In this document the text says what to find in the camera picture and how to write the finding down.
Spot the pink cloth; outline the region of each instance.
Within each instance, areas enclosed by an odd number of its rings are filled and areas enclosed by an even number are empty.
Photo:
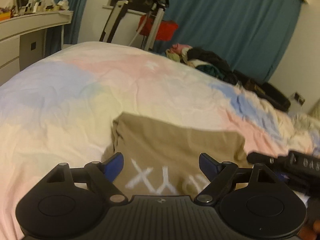
[[[183,48],[189,48],[191,49],[192,47],[189,45],[184,45],[184,44],[173,44],[172,47],[170,48],[170,53],[177,53],[178,55],[181,55],[181,51]]]

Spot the white desk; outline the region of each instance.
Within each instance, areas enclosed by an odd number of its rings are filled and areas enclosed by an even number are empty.
[[[41,56],[43,57],[46,29],[62,25],[61,36],[63,37],[64,25],[71,23],[72,15],[72,11],[41,12],[0,21],[0,85],[26,68],[26,62],[33,63],[32,60],[34,61],[34,59],[26,58],[28,55],[32,57],[34,52],[32,52],[32,44],[31,46],[30,44],[26,45],[26,42],[31,40],[32,33],[34,33],[34,36],[39,36],[39,31],[45,30],[42,31],[43,33],[40,36],[40,39],[43,40],[39,42],[40,45],[37,47],[37,50],[42,51]]]

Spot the orange box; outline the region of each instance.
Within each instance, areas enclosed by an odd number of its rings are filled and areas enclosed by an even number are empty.
[[[0,21],[6,20],[6,19],[10,19],[10,18],[11,18],[11,12],[0,14]]]

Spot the bed sheet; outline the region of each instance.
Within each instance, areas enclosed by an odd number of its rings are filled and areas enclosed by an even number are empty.
[[[102,42],[77,44],[0,87],[0,239],[22,238],[16,204],[57,163],[82,167],[103,159],[121,112],[237,131],[247,153],[270,156],[289,149],[312,154],[319,137],[254,93],[165,57]]]

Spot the black device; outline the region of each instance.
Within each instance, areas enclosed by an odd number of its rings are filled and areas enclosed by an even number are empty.
[[[24,240],[299,239],[306,208],[264,164],[238,168],[202,153],[199,167],[210,184],[194,200],[142,195],[128,200],[110,182],[123,166],[121,153],[84,168],[58,164],[17,205]],[[234,190],[244,182],[247,187]]]
[[[320,159],[316,157],[296,151],[289,151],[287,156],[278,158],[252,152],[247,161],[265,164],[293,190],[320,197]]]

